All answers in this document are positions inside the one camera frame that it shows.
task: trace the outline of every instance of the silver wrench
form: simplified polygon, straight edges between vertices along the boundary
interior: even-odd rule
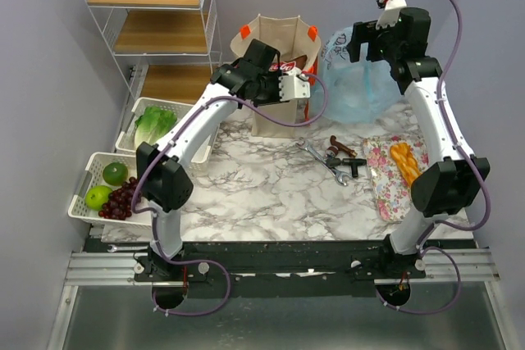
[[[327,163],[325,162],[325,159],[323,156],[321,156],[319,154],[318,151],[316,151],[312,144],[309,143],[306,139],[299,139],[299,141],[297,143],[295,143],[295,145],[297,146],[297,148],[300,148],[300,149],[303,149],[304,151],[310,153],[313,158],[317,161],[319,161],[321,164],[323,164],[325,166],[325,168],[327,170],[329,170],[336,178],[336,181],[338,184],[341,184],[343,186],[346,186],[346,182],[345,182],[345,177],[349,178],[349,179],[352,179],[352,175],[349,174],[348,172],[343,172],[343,171],[339,171],[337,170],[336,168],[331,168],[327,165]]]
[[[118,245],[109,245],[107,250],[110,253],[114,252],[137,252],[139,250],[146,250],[147,246],[118,246]]]

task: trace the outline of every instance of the lime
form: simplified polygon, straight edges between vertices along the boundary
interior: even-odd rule
[[[103,184],[91,188],[85,194],[85,205],[87,205],[88,208],[94,209],[95,211],[100,211],[100,209],[102,209],[102,205],[109,200],[109,193],[112,191],[112,188],[109,188]]]
[[[121,186],[128,179],[128,168],[122,163],[108,164],[104,167],[102,177],[111,186]]]

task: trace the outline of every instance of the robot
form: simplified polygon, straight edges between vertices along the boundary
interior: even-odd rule
[[[274,59],[279,60],[280,53],[253,40],[243,57],[213,73],[203,96],[173,130],[153,146],[143,143],[137,149],[140,183],[136,193],[142,189],[149,200],[146,209],[153,217],[153,241],[148,255],[140,261],[146,270],[137,280],[175,280],[180,278],[181,267],[188,261],[201,261],[199,272],[202,274],[203,270],[209,270],[203,261],[206,265],[206,261],[215,263],[210,260],[212,258],[227,266],[227,269],[222,266],[222,273],[215,276],[218,283],[224,281],[222,276],[226,275],[227,296],[231,286],[229,275],[234,273],[253,276],[244,278],[242,286],[234,284],[232,296],[258,294],[264,297],[291,294],[373,297],[374,280],[398,279],[407,271],[413,272],[412,277],[424,277],[423,244],[437,224],[445,223],[449,215],[473,203],[480,190],[479,179],[488,176],[490,166],[486,158],[476,157],[466,143],[446,99],[445,86],[440,79],[441,66],[435,58],[426,55],[431,26],[428,11],[407,7],[405,0],[377,0],[377,4],[383,9],[378,20],[354,24],[347,47],[350,61],[359,60],[360,46],[367,43],[368,61],[390,64],[390,74],[413,108],[429,154],[429,168],[413,182],[413,205],[399,227],[382,242],[295,245],[293,252],[285,243],[269,247],[267,243],[233,245],[227,253],[218,252],[219,248],[216,250],[213,245],[182,242],[180,208],[193,190],[186,169],[210,133],[235,110],[247,105],[247,101],[263,106],[309,97],[307,76],[299,69],[269,71]],[[265,257],[269,252],[272,257]],[[276,252],[280,253],[278,259],[273,254]],[[311,258],[303,255],[301,262],[301,258],[294,256],[298,252]],[[314,271],[330,273],[330,288],[319,285],[318,275],[293,275],[305,272],[306,267],[311,274]],[[290,280],[273,285],[273,281],[278,280],[275,274],[282,272],[291,273]],[[196,288],[194,296],[206,298],[224,291],[220,286],[211,287],[216,289],[207,286],[200,291],[196,284],[192,290]],[[397,305],[408,300],[385,286],[380,293]],[[163,293],[159,290],[157,305],[164,302],[167,310],[178,305],[182,295],[185,296],[185,293],[176,297],[173,294],[173,289],[163,290]]]

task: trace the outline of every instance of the beige bag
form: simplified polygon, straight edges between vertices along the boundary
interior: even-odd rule
[[[261,40],[263,43],[278,49],[281,52],[281,63],[306,55],[307,59],[303,70],[317,73],[317,54],[321,49],[321,38],[317,34],[317,28],[305,24],[300,16],[275,19],[259,14],[257,18],[243,26],[231,40],[231,51],[237,57],[242,57],[253,39]],[[297,100],[262,106],[259,109],[278,120],[295,123]],[[292,138],[294,128],[276,125],[258,114],[253,114],[252,135]]]

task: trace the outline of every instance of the bunch of grapes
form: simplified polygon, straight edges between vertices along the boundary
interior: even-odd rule
[[[132,176],[122,186],[109,193],[109,200],[102,205],[102,210],[98,212],[100,217],[105,219],[125,220],[131,217],[131,199],[139,181]]]

